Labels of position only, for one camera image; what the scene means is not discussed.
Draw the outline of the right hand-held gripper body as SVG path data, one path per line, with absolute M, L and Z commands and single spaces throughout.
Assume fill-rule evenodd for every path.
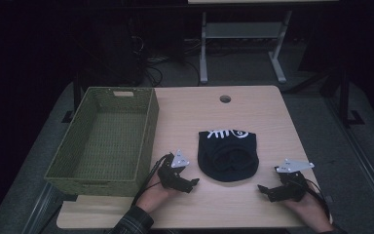
M 276 195 L 277 201 L 293 199 L 300 201 L 309 188 L 303 170 L 313 168 L 315 165 L 308 161 L 285 159 L 279 166 L 275 167 L 280 177 L 281 186 Z

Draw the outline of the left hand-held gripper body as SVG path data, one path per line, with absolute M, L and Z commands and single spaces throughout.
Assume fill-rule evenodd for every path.
M 165 156 L 165 161 L 158 170 L 158 176 L 164 188 L 174 189 L 176 184 L 185 184 L 185 178 L 180 173 L 189 165 L 181 150 Z

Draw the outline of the black beanie with white print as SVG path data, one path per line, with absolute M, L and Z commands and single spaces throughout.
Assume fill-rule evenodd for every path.
M 198 165 L 205 175 L 221 182 L 253 177 L 259 166 L 256 134 L 239 130 L 199 132 Z

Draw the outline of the green woven basket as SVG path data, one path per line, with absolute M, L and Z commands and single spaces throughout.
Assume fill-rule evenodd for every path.
M 66 194 L 135 196 L 150 172 L 158 115 L 152 88 L 89 87 L 45 180 Z

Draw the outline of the person's right hand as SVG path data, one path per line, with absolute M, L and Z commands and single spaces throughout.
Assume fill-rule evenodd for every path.
M 313 195 L 306 193 L 299 202 L 285 200 L 281 203 L 293 211 L 317 234 L 335 230 L 335 227 L 326 216 L 323 207 Z

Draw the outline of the person's left hand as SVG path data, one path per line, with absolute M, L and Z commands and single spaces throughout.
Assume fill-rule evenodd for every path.
M 154 174 L 148 182 L 147 189 L 141 194 L 135 204 L 148 214 L 151 214 L 177 194 L 177 190 L 164 188 L 158 175 Z

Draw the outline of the black floor stand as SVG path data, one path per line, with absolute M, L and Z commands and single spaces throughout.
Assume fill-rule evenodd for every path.
M 337 70 L 339 77 L 340 92 L 339 92 L 339 107 L 338 117 L 345 128 L 351 125 L 363 125 L 364 121 L 356 110 L 349 109 L 350 96 L 350 77 L 347 70 L 339 66 Z

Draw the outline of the white metal stand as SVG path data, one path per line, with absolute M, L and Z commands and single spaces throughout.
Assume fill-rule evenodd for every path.
M 199 59 L 200 82 L 208 82 L 206 64 L 206 41 L 208 39 L 276 39 L 275 48 L 268 53 L 278 82 L 286 82 L 279 62 L 279 55 L 292 16 L 287 11 L 282 21 L 273 22 L 208 22 L 206 13 L 202 13 L 201 50 Z

